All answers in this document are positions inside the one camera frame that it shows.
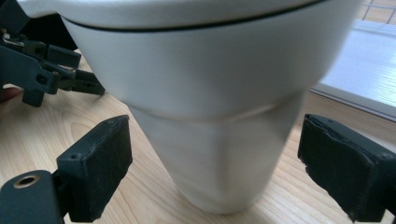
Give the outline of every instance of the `wooden surface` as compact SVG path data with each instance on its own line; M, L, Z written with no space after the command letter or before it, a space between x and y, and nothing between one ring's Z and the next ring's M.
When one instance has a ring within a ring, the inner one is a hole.
M396 148L396 125L313 93L303 113L336 119ZM102 218L95 223L351 223L337 203L305 173L297 159L301 115L261 199L246 211L217 216L200 211L178 191L127 106L103 97L59 91L34 108L21 96L0 104L0 185L37 169L56 170L56 158L104 119L127 114L134 163ZM382 223L391 223L387 213Z

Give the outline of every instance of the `white lid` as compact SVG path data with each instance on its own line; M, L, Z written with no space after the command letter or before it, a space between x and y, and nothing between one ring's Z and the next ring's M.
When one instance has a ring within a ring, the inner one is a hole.
M59 13L101 28L162 29L265 16L323 0L18 0L30 17Z

